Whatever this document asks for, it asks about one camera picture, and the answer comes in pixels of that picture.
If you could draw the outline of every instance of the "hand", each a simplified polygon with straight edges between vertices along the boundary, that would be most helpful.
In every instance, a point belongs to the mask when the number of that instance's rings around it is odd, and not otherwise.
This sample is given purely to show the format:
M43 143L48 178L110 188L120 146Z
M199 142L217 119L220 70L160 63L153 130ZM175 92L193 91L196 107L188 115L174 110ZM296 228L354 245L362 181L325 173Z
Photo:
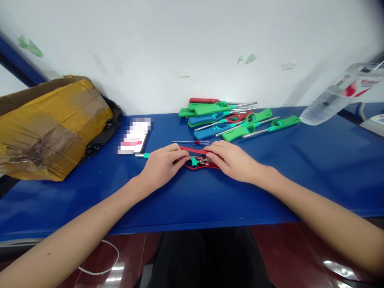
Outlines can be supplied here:
M223 172L229 177L260 186L260 181L270 174L272 167L262 165L253 160L239 146L227 141L215 141L203 150L213 153L207 153L210 158Z
M152 193L168 183L189 159L188 151L181 150L178 144L168 145L151 153L143 171L137 177Z

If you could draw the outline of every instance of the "floor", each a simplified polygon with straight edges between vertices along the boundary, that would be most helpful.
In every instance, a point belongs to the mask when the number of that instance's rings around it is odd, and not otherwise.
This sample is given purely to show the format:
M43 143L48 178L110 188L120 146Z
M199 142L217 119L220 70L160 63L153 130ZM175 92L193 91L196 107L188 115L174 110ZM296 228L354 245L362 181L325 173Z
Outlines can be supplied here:
M277 288L349 288L340 275L351 280L370 277L326 245L304 223L251 226L268 275ZM92 276L76 270L60 288L131 288L154 254L160 233L107 236L120 251L110 272ZM107 270L117 253L101 243L82 267L91 272ZM0 270L9 263L0 264Z

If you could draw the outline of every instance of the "phone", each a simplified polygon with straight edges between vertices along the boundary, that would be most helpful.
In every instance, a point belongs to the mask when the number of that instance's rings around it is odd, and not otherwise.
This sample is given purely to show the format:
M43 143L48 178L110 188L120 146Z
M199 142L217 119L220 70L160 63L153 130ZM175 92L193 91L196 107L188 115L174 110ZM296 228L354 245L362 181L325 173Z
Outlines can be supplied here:
M125 131L117 154L135 154L143 150L149 132L152 130L152 118L134 117Z

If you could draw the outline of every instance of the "finger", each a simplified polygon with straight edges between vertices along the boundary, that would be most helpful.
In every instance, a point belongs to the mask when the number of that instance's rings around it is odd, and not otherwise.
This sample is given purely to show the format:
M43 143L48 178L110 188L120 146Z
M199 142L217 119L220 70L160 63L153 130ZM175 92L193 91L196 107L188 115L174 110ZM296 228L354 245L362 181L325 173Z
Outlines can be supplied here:
M168 152L167 157L169 157L169 159L172 162L174 162L175 160L178 160L178 159L182 158L183 156L189 157L188 151L185 151L185 150L171 151L171 152Z
M236 146L236 145L234 145L234 144L232 144L232 143L230 143L230 142L228 142L228 141L225 141L225 140L220 140L220 141L219 141L219 144L220 144L220 146L222 146L222 147L227 147L227 148Z
M182 166L185 164L185 162L186 161L188 161L190 159L190 157L188 156L186 156L186 157L183 157L183 158L181 158L180 160L178 160L174 165L173 165L173 167L172 167L172 170L175 172L175 174L176 174L176 172L180 169L180 168L182 168Z
M177 151L177 150L181 150L181 149L180 149L179 144L173 143L173 144L165 146L165 147L163 147L163 148L161 148L159 150L162 150L164 152L171 152L171 151Z
M228 153L228 149L227 148L224 148L224 147L221 147L221 146L217 146L217 145L210 145L210 146L206 146L205 148L206 148L205 149L206 151L214 152L214 154L219 155L223 159L225 159L225 156Z
M215 141L213 142L211 145L213 146L219 146L219 147L226 147L226 144L225 143L228 143L227 141L224 141L224 140L220 140L220 141Z
M226 162L222 158L220 158L220 156L211 152L207 153L206 156L210 158L212 162L214 162L214 164L216 164L225 174L229 172L230 167L228 166L228 164L226 164Z

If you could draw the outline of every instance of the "forearm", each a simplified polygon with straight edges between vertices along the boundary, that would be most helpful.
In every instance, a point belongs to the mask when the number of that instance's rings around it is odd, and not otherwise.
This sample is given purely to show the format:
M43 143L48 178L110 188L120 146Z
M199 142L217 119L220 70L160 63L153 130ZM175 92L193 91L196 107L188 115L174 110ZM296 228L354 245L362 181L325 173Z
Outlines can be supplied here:
M96 248L146 189L133 178L26 252L0 273L0 287L56 287Z
M261 188L281 200L318 236L374 275L384 272L384 231L342 206L287 179L273 168Z

